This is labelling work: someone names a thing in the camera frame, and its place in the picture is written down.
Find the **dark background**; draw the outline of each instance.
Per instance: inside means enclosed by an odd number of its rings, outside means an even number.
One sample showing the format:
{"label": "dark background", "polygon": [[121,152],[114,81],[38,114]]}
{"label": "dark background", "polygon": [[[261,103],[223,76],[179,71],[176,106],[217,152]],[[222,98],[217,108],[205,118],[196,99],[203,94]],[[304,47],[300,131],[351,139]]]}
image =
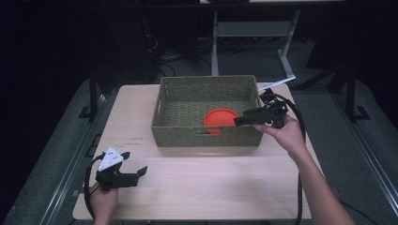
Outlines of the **dark background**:
{"label": "dark background", "polygon": [[[311,68],[327,69],[342,61],[351,65],[398,126],[397,4],[349,3],[337,10],[303,9],[295,40],[316,40]],[[90,72],[97,72],[105,92],[124,83],[150,83],[157,76],[158,59],[147,53],[145,34],[157,34],[164,44],[194,55],[194,39],[211,36],[212,14],[175,17],[158,11],[153,14],[155,25],[143,27],[144,12],[98,15],[68,1],[2,0],[0,4],[1,222]],[[242,19],[251,17],[245,14]]]}

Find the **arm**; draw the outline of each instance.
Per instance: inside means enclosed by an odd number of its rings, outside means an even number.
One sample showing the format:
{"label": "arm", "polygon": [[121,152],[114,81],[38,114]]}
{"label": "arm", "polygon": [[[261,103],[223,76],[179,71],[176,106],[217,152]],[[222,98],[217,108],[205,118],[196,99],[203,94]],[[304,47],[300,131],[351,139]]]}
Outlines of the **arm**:
{"label": "arm", "polygon": [[95,215],[94,225],[107,225],[111,223],[112,214],[117,205],[118,189],[114,188],[106,192],[99,185],[96,183],[90,188],[90,193],[92,193],[90,202]]}
{"label": "arm", "polygon": [[297,120],[287,115],[281,129],[267,125],[257,125],[255,128],[275,138],[295,161],[314,224],[355,224],[316,166],[305,145]]}

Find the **forearm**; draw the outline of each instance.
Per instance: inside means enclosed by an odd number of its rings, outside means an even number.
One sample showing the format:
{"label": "forearm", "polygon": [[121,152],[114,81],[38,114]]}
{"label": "forearm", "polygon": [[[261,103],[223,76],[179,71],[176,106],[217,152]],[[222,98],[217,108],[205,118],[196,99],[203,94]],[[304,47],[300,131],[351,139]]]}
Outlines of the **forearm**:
{"label": "forearm", "polygon": [[310,153],[292,157],[301,177],[314,224],[355,224],[332,193]]}
{"label": "forearm", "polygon": [[111,219],[112,216],[109,215],[98,215],[96,216],[96,219],[94,219],[94,225],[109,225],[111,224]]}

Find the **human hand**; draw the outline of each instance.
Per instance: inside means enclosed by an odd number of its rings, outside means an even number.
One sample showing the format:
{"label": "human hand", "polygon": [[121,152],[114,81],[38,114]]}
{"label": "human hand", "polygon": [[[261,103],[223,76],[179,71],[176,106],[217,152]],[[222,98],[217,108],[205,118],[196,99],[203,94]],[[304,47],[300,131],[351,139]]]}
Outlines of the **human hand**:
{"label": "human hand", "polygon": [[104,191],[100,187],[100,184],[96,182],[89,190],[91,193],[91,208],[95,215],[94,224],[109,224],[112,219],[112,214],[116,209],[118,189],[112,188],[109,191]]}
{"label": "human hand", "polygon": [[294,160],[308,153],[299,122],[291,116],[286,115],[283,119],[283,123],[284,126],[280,129],[268,125],[256,125],[254,127],[272,136]]}

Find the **wicker basket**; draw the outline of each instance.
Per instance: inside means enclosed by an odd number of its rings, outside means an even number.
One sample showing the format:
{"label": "wicker basket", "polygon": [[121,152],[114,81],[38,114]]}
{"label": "wicker basket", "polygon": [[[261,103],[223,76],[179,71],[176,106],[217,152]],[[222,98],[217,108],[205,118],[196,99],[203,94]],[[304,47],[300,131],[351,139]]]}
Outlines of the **wicker basket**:
{"label": "wicker basket", "polygon": [[[253,127],[209,127],[206,114],[227,108],[239,114],[259,107],[254,76],[162,78],[152,119],[158,147],[258,146],[263,133]],[[219,134],[208,134],[210,128]]]}

